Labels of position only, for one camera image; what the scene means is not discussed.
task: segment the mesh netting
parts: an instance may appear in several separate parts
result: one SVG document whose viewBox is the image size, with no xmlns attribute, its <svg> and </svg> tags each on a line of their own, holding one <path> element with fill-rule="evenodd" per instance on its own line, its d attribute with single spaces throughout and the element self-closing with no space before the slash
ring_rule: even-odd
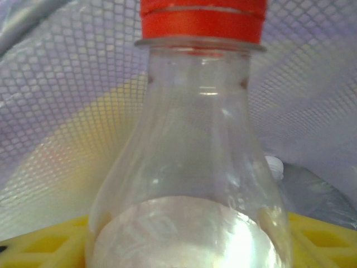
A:
<svg viewBox="0 0 357 268">
<path fill-rule="evenodd" d="M 143 101 L 138 9 L 135 0 L 70 2 L 3 56 L 0 240 L 88 212 Z M 249 86 L 265 150 L 355 204 L 356 42 L 357 1 L 272 0 L 268 52 L 254 57 Z"/>
</svg>

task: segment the yellow surface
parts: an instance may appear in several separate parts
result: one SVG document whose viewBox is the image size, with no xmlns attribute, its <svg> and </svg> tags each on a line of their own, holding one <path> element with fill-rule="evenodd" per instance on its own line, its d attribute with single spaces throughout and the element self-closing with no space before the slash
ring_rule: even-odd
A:
<svg viewBox="0 0 357 268">
<path fill-rule="evenodd" d="M 357 232 L 290 214 L 293 268 L 357 268 Z M 84 268 L 86 217 L 0 242 L 0 268 Z"/>
</svg>

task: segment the plastic bottle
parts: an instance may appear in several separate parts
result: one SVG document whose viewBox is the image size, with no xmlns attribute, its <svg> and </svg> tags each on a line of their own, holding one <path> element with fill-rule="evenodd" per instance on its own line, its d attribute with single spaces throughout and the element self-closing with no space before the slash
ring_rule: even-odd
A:
<svg viewBox="0 0 357 268">
<path fill-rule="evenodd" d="M 248 118 L 265 8 L 142 1 L 143 113 L 92 208 L 88 267 L 291 267 L 287 217 Z"/>
<path fill-rule="evenodd" d="M 280 195 L 282 197 L 283 203 L 285 205 L 285 208 L 290 211 L 296 213 L 296 208 L 294 204 L 290 201 L 289 194 L 286 191 L 284 184 L 282 183 L 282 180 L 284 178 L 284 164 L 283 162 L 274 156 L 267 155 L 266 156 L 266 161 L 268 163 L 268 166 L 270 168 L 270 171 L 273 175 L 274 180 L 278 184 L 278 188 L 280 191 Z"/>
</svg>

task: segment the white bottle cap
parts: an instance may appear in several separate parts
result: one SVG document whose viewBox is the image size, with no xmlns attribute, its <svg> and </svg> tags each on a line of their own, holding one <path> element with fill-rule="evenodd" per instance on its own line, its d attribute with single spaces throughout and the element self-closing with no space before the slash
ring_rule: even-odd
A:
<svg viewBox="0 0 357 268">
<path fill-rule="evenodd" d="M 274 156 L 266 155 L 266 161 L 269 165 L 269 168 L 272 172 L 272 175 L 275 180 L 282 180 L 283 179 L 283 172 L 284 172 L 284 164 L 283 162 Z"/>
</svg>

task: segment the bottle cap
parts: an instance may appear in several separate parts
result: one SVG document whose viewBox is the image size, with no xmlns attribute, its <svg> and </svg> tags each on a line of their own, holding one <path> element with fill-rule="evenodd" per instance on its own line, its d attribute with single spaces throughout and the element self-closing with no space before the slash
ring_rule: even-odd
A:
<svg viewBox="0 0 357 268">
<path fill-rule="evenodd" d="M 141 0 L 144 39 L 221 37 L 260 43 L 267 0 Z"/>
<path fill-rule="evenodd" d="M 272 172 L 274 179 L 282 180 L 283 179 L 283 172 L 284 172 L 284 164 L 283 162 L 274 156 L 266 156 L 266 161 L 269 165 L 269 168 Z"/>
</svg>

